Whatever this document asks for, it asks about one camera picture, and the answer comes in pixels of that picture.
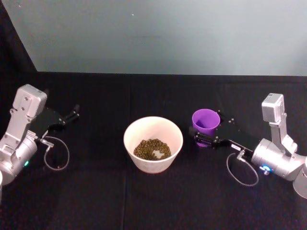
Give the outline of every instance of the white wall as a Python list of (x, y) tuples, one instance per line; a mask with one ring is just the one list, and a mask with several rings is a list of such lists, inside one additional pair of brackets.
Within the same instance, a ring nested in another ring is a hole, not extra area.
[(305, 0), (2, 0), (38, 71), (306, 75)]

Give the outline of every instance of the bowl rim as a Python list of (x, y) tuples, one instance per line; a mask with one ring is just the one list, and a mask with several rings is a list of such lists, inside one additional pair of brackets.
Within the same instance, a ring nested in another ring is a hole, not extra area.
[[(125, 136), (126, 136), (127, 130), (128, 130), (133, 124), (135, 124), (136, 122), (139, 122), (140, 120), (144, 120), (144, 119), (148, 119), (148, 118), (158, 118), (158, 119), (161, 119), (161, 120), (165, 120), (165, 121), (171, 123), (172, 125), (174, 125), (174, 126), (178, 129), (178, 131), (180, 132), (180, 147), (179, 147), (178, 150), (177, 150), (173, 155), (171, 155), (170, 157), (165, 158), (165, 159), (162, 159), (162, 160), (151, 161), (151, 160), (145, 160), (145, 159), (143, 159), (143, 158), (140, 158), (140, 157), (138, 157), (138, 156), (135, 156), (134, 154), (131, 154), (131, 153), (128, 151), (128, 148), (127, 148), (127, 146), (126, 146), (126, 144), (125, 144)], [(168, 161), (168, 160), (170, 160), (170, 159), (172, 159), (172, 158), (175, 158), (175, 157), (178, 155), (178, 153), (181, 151), (182, 146), (183, 146), (183, 135), (182, 135), (182, 132), (181, 132), (180, 128), (179, 128), (174, 122), (172, 122), (171, 120), (169, 120), (169, 119), (167, 119), (167, 118), (165, 118), (165, 117), (161, 117), (161, 116), (145, 116), (145, 117), (141, 117), (141, 118), (139, 118), (139, 119), (133, 121), (133, 122), (126, 128), (125, 133), (124, 133), (123, 142), (124, 142), (125, 149), (126, 149), (127, 153), (128, 153), (130, 156), (132, 156), (132, 157), (134, 157), (134, 158), (136, 158), (136, 159), (138, 159), (138, 160), (141, 160), (141, 161), (143, 161), (143, 162), (148, 162), (148, 163), (159, 163), (159, 162)]]
[[(219, 122), (218, 122), (218, 124), (217, 124), (216, 126), (214, 126), (214, 127), (212, 127), (212, 128), (204, 128), (204, 127), (201, 127), (201, 126), (197, 125), (196, 122), (194, 122), (194, 117), (195, 117), (196, 113), (198, 113), (198, 112), (200, 112), (200, 111), (204, 111), (204, 110), (205, 110), (205, 111), (214, 112), (214, 113), (217, 114), (217, 116), (219, 117)], [(219, 116), (219, 114), (218, 114), (216, 111), (214, 111), (214, 110), (212, 110), (212, 109), (202, 108), (202, 109), (196, 110), (196, 111), (193, 113), (193, 115), (192, 115), (192, 123), (193, 123), (193, 125), (195, 125), (195, 127), (196, 127), (197, 129), (212, 130), (212, 129), (217, 128), (217, 127), (220, 125), (220, 123), (221, 123), (221, 117)]]

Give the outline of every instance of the purple cup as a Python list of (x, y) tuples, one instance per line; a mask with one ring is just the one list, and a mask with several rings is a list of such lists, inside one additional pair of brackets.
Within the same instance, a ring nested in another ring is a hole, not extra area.
[[(192, 122), (193, 127), (199, 132), (213, 137), (214, 130), (219, 126), (221, 119), (218, 113), (211, 109), (200, 109), (193, 113)], [(207, 147), (207, 145), (200, 143), (197, 143), (197, 145)]]

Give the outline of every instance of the black table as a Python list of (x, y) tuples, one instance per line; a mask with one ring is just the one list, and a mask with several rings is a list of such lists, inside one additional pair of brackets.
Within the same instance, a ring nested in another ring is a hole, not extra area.
[[(261, 102), (270, 92), (282, 93), (288, 133), (299, 153), (307, 155), (307, 78), (83, 73), (0, 77), (1, 133), (23, 84), (49, 88), (47, 106), (61, 114), (76, 103), (81, 106), (78, 123), (55, 134), (70, 148), (68, 168), (49, 170), (43, 163), (45, 147), (39, 147), (15, 181), (3, 188), (1, 230), (306, 229), (307, 200), (295, 193), (291, 182), (258, 170), (257, 186), (241, 186), (225, 165), (233, 151), (198, 148), (188, 128), (195, 110), (221, 109), (246, 132), (270, 139)], [(148, 115), (172, 120), (184, 136), (173, 164), (156, 175), (138, 170), (123, 145), (127, 126)], [(248, 167), (235, 161), (232, 165), (242, 180), (254, 180)]]

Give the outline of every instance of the gray cable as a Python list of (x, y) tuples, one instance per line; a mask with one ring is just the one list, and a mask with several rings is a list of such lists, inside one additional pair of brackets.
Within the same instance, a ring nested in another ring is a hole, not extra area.
[(245, 184), (245, 183), (239, 181), (239, 180), (232, 174), (232, 172), (231, 172), (230, 169), (229, 169), (229, 164), (228, 164), (228, 160), (229, 160), (229, 158), (230, 158), (232, 155), (235, 155), (235, 153), (229, 154), (229, 156), (227, 157), (227, 160), (226, 160), (227, 170), (228, 170), (228, 172), (230, 173), (230, 175), (231, 175), (236, 181), (238, 181), (241, 185), (244, 185), (244, 186), (247, 186), (247, 187), (253, 187), (253, 186), (255, 186), (256, 184), (258, 184), (258, 182), (259, 182), (258, 174), (257, 174), (256, 170), (255, 170), (255, 169), (250, 165), (250, 163), (248, 163), (247, 161), (243, 161), (243, 162), (245, 162), (245, 163), (253, 170), (253, 172), (255, 173), (256, 178), (257, 178), (257, 180), (256, 180), (255, 183), (253, 183), (253, 184)]
[(44, 155), (44, 162), (45, 162), (45, 165), (46, 165), (49, 169), (54, 170), (54, 171), (61, 171), (61, 170), (65, 169), (65, 168), (67, 167), (68, 163), (69, 163), (69, 160), (70, 160), (70, 153), (69, 153), (69, 149), (68, 149), (67, 145), (65, 144), (64, 141), (62, 141), (62, 140), (59, 139), (59, 138), (55, 138), (55, 137), (51, 137), (51, 136), (45, 136), (45, 138), (51, 138), (51, 139), (55, 139), (55, 140), (58, 140), (58, 141), (62, 142), (62, 144), (65, 146), (65, 148), (66, 148), (66, 150), (67, 150), (67, 163), (66, 163), (62, 168), (57, 168), (57, 169), (56, 169), (56, 168), (51, 167), (51, 166), (47, 163), (46, 156), (47, 156), (47, 154), (48, 154), (48, 152), (49, 152), (49, 149), (47, 149), (46, 152), (45, 152), (45, 155)]

